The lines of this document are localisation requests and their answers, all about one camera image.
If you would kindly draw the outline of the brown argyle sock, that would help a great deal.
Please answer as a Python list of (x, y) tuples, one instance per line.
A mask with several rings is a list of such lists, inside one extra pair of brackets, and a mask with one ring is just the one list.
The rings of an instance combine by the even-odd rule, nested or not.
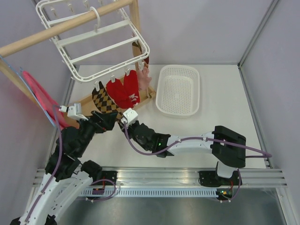
[(117, 119), (122, 117), (121, 108), (108, 95), (101, 81), (96, 82), (96, 86), (92, 91), (92, 101), (101, 113), (117, 113)]

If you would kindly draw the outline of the plain red sock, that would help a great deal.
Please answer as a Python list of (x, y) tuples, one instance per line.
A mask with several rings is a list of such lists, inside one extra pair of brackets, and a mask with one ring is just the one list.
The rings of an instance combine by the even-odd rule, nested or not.
[(133, 104), (126, 93), (123, 84), (119, 79), (111, 80), (106, 84), (106, 90), (108, 95), (114, 100), (114, 102), (122, 109), (132, 108)]

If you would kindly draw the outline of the red sock white print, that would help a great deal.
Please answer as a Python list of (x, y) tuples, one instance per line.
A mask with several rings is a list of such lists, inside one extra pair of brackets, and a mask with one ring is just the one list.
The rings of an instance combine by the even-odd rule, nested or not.
[(125, 74), (123, 80), (123, 86), (133, 106), (139, 104), (140, 103), (139, 85), (138, 85), (137, 73), (135, 70), (129, 70), (128, 73)]

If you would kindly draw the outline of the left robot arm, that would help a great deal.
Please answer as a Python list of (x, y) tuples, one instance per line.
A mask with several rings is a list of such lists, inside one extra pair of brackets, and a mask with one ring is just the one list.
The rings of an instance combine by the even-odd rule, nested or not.
[(116, 185), (115, 180), (103, 176), (100, 165), (79, 160), (95, 134), (113, 129), (116, 117), (117, 112), (92, 111), (91, 116), (78, 120), (79, 128), (69, 126), (60, 131), (38, 193), (24, 214), (11, 221), (12, 225), (56, 225), (85, 188), (107, 182)]

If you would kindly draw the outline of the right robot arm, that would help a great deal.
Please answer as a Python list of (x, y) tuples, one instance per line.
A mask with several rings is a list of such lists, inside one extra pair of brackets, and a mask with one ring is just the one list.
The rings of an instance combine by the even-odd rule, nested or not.
[(246, 166), (246, 137), (224, 126), (198, 136), (175, 136), (157, 133), (139, 121), (118, 122), (129, 145), (139, 154), (173, 157), (180, 154), (206, 153), (217, 159), (214, 179), (224, 185), (233, 173)]

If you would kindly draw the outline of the white clip sock hanger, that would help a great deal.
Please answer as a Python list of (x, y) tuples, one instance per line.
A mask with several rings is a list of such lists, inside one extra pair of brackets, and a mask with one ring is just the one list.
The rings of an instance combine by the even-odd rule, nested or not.
[[(50, 20), (56, 18), (63, 18), (73, 14), (79, 14), (86, 11), (86, 7), (83, 4), (83, 0), (70, 0), (71, 4), (59, 3), (55, 4), (54, 10), (49, 7), (45, 7), (45, 12)], [(88, 0), (89, 5), (95, 8), (112, 3), (113, 0)], [(97, 37), (90, 38), (88, 40), (81, 41), (79, 43), (66, 46), (66, 51), (72, 58), (83, 56), (91, 53), (95, 50), (113, 45), (117, 42), (124, 41), (132, 37), (131, 30), (127, 27), (110, 31)], [(111, 66), (115, 66), (125, 60), (133, 57), (132, 44), (126, 44), (116, 49), (107, 51), (98, 56), (91, 57), (87, 60), (76, 64), (76, 69), (79, 75), (89, 76), (96, 72), (107, 69)]]

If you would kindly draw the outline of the wooden drying rack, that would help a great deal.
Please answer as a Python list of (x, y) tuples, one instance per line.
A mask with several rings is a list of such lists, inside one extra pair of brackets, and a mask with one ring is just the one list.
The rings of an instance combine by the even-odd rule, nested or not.
[[(49, 39), (55, 44), (63, 58), (63, 62), (67, 65), (72, 74), (71, 78), (81, 83), (97, 80), (106, 74), (111, 74), (122, 68), (125, 69), (126, 73), (128, 73), (127, 67), (132, 64), (135, 65), (136, 71), (142, 70), (144, 66), (148, 67), (148, 65), (144, 62), (144, 59), (149, 57), (150, 47), (140, 33), (138, 1), (114, 0), (112, 3), (95, 8), (90, 6), (89, 2), (85, 0), (83, 1), (84, 6), (86, 7), (85, 12), (50, 20), (45, 12), (45, 8), (51, 8), (51, 10), (54, 10), (53, 6), (59, 3), (70, 5), (71, 1), (42, 0), (38, 2), (36, 4), (36, 12), (41, 23), (45, 27), (45, 30), (0, 49), (1, 72), (6, 75), (7, 78), (38, 107), (40, 107), (38, 105), (38, 101), (35, 100), (35, 96), (31, 92), (23, 76), (16, 71), (5, 58), (26, 48), (37, 45), (45, 40)], [(131, 30), (131, 38), (76, 58), (69, 56), (66, 51), (66, 46), (68, 45), (79, 43), (123, 27), (127, 27)], [(137, 47), (132, 47), (133, 57), (118, 63), (115, 66), (111, 66), (89, 76), (82, 76), (77, 72), (75, 66), (79, 62), (98, 56), (123, 45), (132, 44), (136, 41), (139, 41), (142, 47), (142, 53), (140, 53)]]

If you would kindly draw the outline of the pink sock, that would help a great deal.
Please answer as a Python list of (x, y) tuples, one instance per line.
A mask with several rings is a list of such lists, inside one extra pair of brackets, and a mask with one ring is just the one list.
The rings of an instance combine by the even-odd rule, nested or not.
[(149, 69), (146, 66), (137, 71), (137, 79), (139, 90), (147, 90), (152, 78), (149, 77)]

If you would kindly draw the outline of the pink cloth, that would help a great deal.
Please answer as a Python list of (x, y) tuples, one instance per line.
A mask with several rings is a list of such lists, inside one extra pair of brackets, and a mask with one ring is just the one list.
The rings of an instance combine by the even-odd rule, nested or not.
[(45, 112), (46, 117), (51, 123), (55, 123), (55, 115), (59, 121), (61, 128), (69, 127), (64, 119), (63, 113), (58, 110), (58, 108), (53, 108), (54, 105), (59, 105), (48, 92), (39, 84), (39, 82), (27, 71), (22, 72), (22, 77), (28, 84), (31, 92), (35, 96), (35, 100), (38, 101), (38, 105), (42, 107), (43, 112)]

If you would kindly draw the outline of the white perforated plastic basket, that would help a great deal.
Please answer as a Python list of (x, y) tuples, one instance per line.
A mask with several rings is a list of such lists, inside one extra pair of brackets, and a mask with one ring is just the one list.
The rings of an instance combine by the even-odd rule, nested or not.
[(200, 74), (190, 66), (167, 65), (159, 73), (156, 106), (165, 116), (187, 118), (200, 106)]

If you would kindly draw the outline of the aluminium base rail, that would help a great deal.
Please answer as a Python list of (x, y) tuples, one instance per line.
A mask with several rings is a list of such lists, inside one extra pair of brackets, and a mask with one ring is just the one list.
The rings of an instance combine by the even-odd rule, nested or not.
[[(102, 174), (126, 188), (195, 188), (216, 178), (215, 168), (104, 167)], [(280, 169), (240, 169), (242, 188), (285, 188)]]

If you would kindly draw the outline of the brown sock behind post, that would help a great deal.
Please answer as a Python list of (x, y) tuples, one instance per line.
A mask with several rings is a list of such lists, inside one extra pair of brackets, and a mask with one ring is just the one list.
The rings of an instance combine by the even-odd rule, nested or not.
[[(142, 49), (142, 47), (141, 47), (139, 41), (133, 42), (133, 43), (132, 43), (132, 46), (133, 46), (133, 47), (137, 47), (137, 48), (139, 49), (140, 53), (143, 52), (143, 49)], [(147, 58), (144, 59), (144, 62), (145, 62), (147, 65), (149, 64), (149, 61), (150, 61), (150, 58), (149, 58), (149, 57), (147, 57)]]

